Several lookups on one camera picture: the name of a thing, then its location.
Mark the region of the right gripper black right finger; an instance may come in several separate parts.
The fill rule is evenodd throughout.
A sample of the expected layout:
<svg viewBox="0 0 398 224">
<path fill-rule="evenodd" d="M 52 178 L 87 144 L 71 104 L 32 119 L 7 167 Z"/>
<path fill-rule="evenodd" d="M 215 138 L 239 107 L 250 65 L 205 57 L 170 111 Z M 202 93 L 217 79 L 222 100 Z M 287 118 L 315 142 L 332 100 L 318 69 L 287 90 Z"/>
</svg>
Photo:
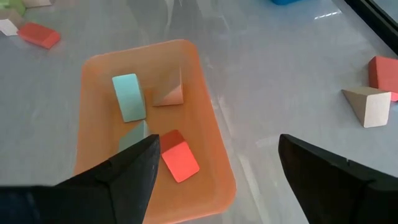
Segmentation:
<svg viewBox="0 0 398 224">
<path fill-rule="evenodd" d="M 278 152 L 309 223 L 397 223 L 397 177 L 289 134 Z"/>
</svg>

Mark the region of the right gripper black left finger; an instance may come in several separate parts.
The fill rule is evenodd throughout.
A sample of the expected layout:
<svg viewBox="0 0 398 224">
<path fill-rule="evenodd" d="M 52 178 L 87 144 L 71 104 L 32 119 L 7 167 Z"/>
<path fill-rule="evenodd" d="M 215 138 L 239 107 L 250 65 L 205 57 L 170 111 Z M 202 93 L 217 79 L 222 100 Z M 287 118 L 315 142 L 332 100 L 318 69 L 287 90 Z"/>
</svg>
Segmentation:
<svg viewBox="0 0 398 224">
<path fill-rule="evenodd" d="M 78 190 L 67 200 L 64 223 L 142 223 L 157 178 L 160 137 L 151 134 L 59 184 Z"/>
</svg>

